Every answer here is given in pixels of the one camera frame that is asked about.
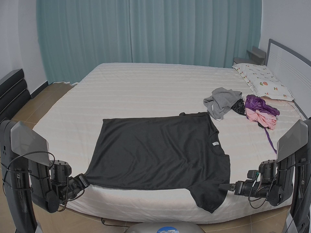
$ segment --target black slatted furniture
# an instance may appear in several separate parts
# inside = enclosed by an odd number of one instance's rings
[[[31,98],[22,69],[14,70],[0,80],[0,122],[12,117]]]
[[[266,52],[262,51],[261,49],[253,46],[252,50],[246,50],[247,54],[249,56],[249,59],[244,59],[244,58],[238,58],[235,57],[233,58],[233,64],[239,64],[239,63],[250,63],[254,65],[263,65],[265,64],[266,60]]]

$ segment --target tile floor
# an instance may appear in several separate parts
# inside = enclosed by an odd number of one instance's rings
[[[15,121],[23,121],[25,125],[33,128],[36,123],[49,111],[54,103],[72,88],[70,84],[54,83],[45,88],[34,99],[30,100],[13,118]],[[121,233],[134,222],[123,222],[107,219],[107,224],[119,225],[105,226],[101,218],[85,215],[70,209],[63,212],[50,214],[34,205],[37,220],[41,223],[44,233]],[[236,220],[200,225],[205,232],[213,233],[269,233],[282,231],[289,206],[260,212]],[[0,233],[15,231],[15,226],[6,202],[6,198],[0,191]]]

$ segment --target curtain fold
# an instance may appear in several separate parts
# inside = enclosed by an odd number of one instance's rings
[[[104,62],[132,62],[129,0],[37,0],[48,82],[81,81]]]
[[[261,0],[130,0],[133,62],[231,67],[260,38]]]

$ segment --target gray knit garment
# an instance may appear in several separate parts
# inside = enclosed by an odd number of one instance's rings
[[[227,90],[220,87],[213,90],[212,95],[205,98],[203,103],[212,118],[221,120],[223,115],[231,109],[232,105],[241,98],[241,91]]]

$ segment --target white bed sheet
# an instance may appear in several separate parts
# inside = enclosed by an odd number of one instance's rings
[[[181,112],[206,111],[203,99],[217,87],[252,91],[235,69],[146,63],[108,63],[96,67],[67,92],[38,122],[34,130],[49,142],[56,159],[68,161],[72,175],[85,173],[91,161],[103,118],[168,117]],[[278,139],[298,119],[304,119],[294,103],[266,99],[281,114],[275,130],[269,130],[276,147]],[[256,122],[234,111],[220,122],[219,139],[230,155],[230,182],[245,180],[247,171],[260,162],[275,159],[265,131]],[[291,199],[281,204],[289,205]],[[224,222],[272,209],[266,202],[252,209],[247,197],[228,192],[213,213],[196,206],[186,189],[122,190],[91,185],[68,207],[104,218],[135,222]]]

